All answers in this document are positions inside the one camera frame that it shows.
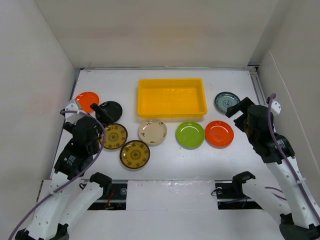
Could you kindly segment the blue white porcelain plate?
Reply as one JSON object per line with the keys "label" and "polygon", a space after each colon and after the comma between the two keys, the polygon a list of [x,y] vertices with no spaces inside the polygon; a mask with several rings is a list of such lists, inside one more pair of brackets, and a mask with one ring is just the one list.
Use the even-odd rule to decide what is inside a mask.
{"label": "blue white porcelain plate", "polygon": [[229,107],[233,107],[240,102],[237,95],[232,92],[223,91],[216,95],[214,99],[215,107],[223,114],[225,114]]}

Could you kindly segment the yellow patterned plate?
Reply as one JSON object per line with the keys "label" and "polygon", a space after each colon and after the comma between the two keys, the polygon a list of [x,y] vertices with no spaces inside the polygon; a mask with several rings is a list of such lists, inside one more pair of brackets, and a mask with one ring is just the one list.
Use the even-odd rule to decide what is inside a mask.
{"label": "yellow patterned plate", "polygon": [[103,145],[108,150],[121,148],[127,141],[127,129],[118,123],[110,124],[105,127],[106,139]]}
{"label": "yellow patterned plate", "polygon": [[120,150],[120,162],[128,169],[138,170],[143,168],[149,161],[150,148],[141,140],[131,140]]}

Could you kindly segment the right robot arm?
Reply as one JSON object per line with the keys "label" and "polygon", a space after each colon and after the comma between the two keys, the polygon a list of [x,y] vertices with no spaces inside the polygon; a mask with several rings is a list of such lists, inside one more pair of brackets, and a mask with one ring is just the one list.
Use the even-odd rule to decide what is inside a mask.
{"label": "right robot arm", "polygon": [[278,224],[285,240],[318,240],[320,238],[320,207],[302,176],[295,152],[289,140],[274,130],[274,117],[281,112],[275,94],[267,106],[254,104],[244,98],[227,108],[228,118],[241,112],[234,120],[244,132],[253,150],[276,179],[283,198],[258,184],[257,178],[245,171],[232,178],[231,191],[237,197],[254,200]]}

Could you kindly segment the black plate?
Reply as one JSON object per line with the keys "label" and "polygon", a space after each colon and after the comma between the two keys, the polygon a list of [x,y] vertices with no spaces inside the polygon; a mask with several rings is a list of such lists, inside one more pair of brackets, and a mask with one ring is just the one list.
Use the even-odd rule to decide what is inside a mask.
{"label": "black plate", "polygon": [[105,101],[99,106],[108,113],[113,123],[117,122],[123,114],[122,106],[116,101]]}

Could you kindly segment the cream plate with drawings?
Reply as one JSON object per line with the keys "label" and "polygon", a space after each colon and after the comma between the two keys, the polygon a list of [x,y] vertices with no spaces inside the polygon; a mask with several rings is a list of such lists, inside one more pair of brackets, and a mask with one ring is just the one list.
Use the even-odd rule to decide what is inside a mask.
{"label": "cream plate with drawings", "polygon": [[146,119],[138,127],[139,138],[148,145],[159,145],[167,136],[166,124],[159,119]]}

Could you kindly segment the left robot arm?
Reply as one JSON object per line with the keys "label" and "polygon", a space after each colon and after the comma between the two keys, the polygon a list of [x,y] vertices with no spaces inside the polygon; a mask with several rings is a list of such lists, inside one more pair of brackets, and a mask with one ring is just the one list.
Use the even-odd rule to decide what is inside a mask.
{"label": "left robot arm", "polygon": [[96,172],[82,192],[68,202],[81,177],[100,156],[106,131],[96,118],[83,111],[77,100],[69,101],[60,114],[65,118],[63,129],[71,133],[72,138],[53,167],[48,195],[23,218],[25,221],[34,214],[32,222],[24,229],[19,222],[9,236],[11,240],[68,240],[71,229],[86,210],[98,198],[111,194],[112,179]]}

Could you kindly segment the orange plate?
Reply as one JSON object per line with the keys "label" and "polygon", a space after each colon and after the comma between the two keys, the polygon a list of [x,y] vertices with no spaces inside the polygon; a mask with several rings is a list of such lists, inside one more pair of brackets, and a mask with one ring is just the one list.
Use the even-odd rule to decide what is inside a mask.
{"label": "orange plate", "polygon": [[100,103],[100,98],[99,96],[92,91],[86,91],[78,94],[75,98],[82,107],[82,110],[85,111],[87,114],[90,114],[93,112],[91,109],[92,104],[99,104]]}
{"label": "orange plate", "polygon": [[224,121],[211,121],[205,127],[206,140],[214,147],[225,148],[234,140],[232,127]]}

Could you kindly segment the green plate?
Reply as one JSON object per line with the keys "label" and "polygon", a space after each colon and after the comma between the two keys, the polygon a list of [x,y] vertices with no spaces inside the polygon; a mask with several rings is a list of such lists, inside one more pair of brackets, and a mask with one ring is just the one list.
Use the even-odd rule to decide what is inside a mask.
{"label": "green plate", "polygon": [[197,122],[185,121],[181,123],[175,132],[178,143],[188,149],[195,149],[205,140],[205,130]]}

